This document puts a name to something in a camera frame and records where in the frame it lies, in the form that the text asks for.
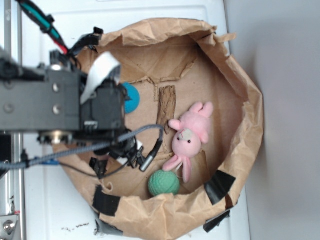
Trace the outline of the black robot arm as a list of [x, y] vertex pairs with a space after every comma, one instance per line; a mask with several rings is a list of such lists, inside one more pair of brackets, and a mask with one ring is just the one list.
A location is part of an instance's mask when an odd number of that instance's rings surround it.
[[121, 64], [106, 52], [84, 73], [59, 52], [52, 57], [52, 65], [28, 68], [0, 52], [0, 132], [36, 133], [48, 145], [90, 143], [132, 164], [141, 150], [125, 125]]

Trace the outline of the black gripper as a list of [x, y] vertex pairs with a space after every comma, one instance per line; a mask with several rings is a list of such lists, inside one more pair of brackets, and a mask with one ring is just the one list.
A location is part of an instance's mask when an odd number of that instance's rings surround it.
[[128, 99], [123, 84], [105, 80], [97, 88], [94, 96], [81, 106], [81, 123], [84, 133], [81, 140], [90, 140], [94, 144], [109, 142], [110, 146], [94, 150], [97, 156], [108, 155], [115, 160], [127, 159], [128, 165], [136, 168], [138, 143], [135, 137], [122, 142], [117, 137], [130, 133], [125, 125], [125, 101]]

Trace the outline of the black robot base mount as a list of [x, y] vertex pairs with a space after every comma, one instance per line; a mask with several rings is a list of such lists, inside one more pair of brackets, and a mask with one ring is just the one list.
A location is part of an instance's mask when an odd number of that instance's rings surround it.
[[4, 134], [0, 136], [0, 163], [11, 164], [13, 160], [12, 136]]

